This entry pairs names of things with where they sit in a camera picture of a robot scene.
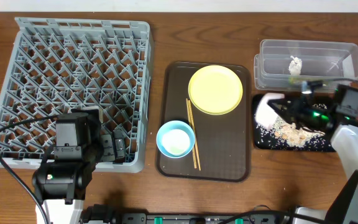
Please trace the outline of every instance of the wooden table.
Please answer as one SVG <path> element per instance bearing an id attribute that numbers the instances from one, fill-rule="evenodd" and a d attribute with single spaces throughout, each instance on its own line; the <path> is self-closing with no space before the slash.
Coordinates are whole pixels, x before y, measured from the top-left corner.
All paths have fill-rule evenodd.
<path id="1" fill-rule="evenodd" d="M 346 183 L 336 153 L 252 151 L 252 170 L 243 183 L 166 178 L 155 169 L 155 135 L 160 124 L 164 72 L 175 61 L 232 63 L 253 74 L 263 39 L 353 42 L 358 14 L 169 14 L 169 13 L 0 13 L 0 89 L 18 26 L 14 17 L 147 21 L 155 40 L 145 168 L 138 174 L 94 173 L 85 206 L 106 203 L 152 213 L 239 213 L 265 204 L 328 209 Z M 257 91 L 252 81 L 252 94 Z M 31 185 L 33 170 L 16 170 Z M 35 204 L 0 169 L 0 223 L 35 223 Z"/>

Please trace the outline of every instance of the brown tray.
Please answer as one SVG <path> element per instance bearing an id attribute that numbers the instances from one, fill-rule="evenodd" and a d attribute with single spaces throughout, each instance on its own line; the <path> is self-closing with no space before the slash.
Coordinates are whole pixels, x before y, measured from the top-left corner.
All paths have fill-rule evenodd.
<path id="1" fill-rule="evenodd" d="M 186 98 L 191 76 L 208 63 L 175 62 L 166 71 L 161 125 L 180 120 L 188 123 Z M 194 105 L 201 171 L 194 169 L 193 156 L 171 159 L 157 149 L 157 170 L 167 177 L 241 182 L 250 174 L 251 119 L 250 74 L 238 65 L 222 65 L 230 68 L 241 80 L 243 96 L 239 105 L 230 113 L 209 115 Z"/>

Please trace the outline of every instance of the green light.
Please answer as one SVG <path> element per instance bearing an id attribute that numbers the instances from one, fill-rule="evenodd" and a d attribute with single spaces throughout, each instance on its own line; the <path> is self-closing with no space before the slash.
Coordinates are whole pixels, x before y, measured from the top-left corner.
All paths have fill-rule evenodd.
<path id="1" fill-rule="evenodd" d="M 324 120 L 329 120 L 329 118 L 325 115 L 321 115 L 321 119 L 324 119 Z"/>

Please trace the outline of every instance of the black tray with granules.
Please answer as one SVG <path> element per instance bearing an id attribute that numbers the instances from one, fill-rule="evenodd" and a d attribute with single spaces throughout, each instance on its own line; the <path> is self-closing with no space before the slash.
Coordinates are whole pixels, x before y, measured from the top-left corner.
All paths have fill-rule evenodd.
<path id="1" fill-rule="evenodd" d="M 161 125 L 180 120 L 188 123 L 186 98 L 191 76 L 207 63 L 176 62 L 167 68 Z M 210 115 L 193 106 L 201 170 L 195 169 L 192 153 L 179 159 L 157 149 L 157 170 L 167 177 L 240 182 L 250 173 L 251 115 L 250 73 L 237 65 L 222 65 L 237 74 L 243 88 L 239 105 L 227 114 Z"/>
<path id="2" fill-rule="evenodd" d="M 289 146 L 286 141 L 277 139 L 274 132 L 261 128 L 255 121 L 256 109 L 263 94 L 255 95 L 252 99 L 252 122 L 253 122 L 253 135 L 254 144 L 259 149 L 272 149 L 272 150 L 287 150 L 287 151 L 314 151 L 314 152 L 335 152 L 331 147 L 328 139 L 323 136 L 314 137 L 306 142 L 304 147 Z M 314 102 L 316 104 L 326 105 L 328 108 L 332 105 L 332 99 L 327 96 L 316 96 Z"/>

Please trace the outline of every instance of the chopsticks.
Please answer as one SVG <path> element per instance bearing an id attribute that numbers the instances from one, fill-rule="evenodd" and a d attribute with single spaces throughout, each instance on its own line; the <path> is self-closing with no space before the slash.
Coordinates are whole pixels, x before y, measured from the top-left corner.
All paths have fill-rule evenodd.
<path id="1" fill-rule="evenodd" d="M 196 157 L 197 157 L 198 169 L 201 170 L 200 156 L 198 154 L 198 145 L 197 145 L 197 137 L 196 137 L 196 126 L 194 124 L 193 111 L 191 110 L 191 101 L 189 99 L 187 99 L 187 98 L 186 98 L 186 107 L 187 107 L 187 118 L 189 120 L 190 127 L 194 131 L 194 137 L 195 137 L 195 144 L 194 144 L 194 147 L 192 149 L 192 151 L 193 151 L 194 169 L 197 169 L 197 165 L 196 165 Z"/>

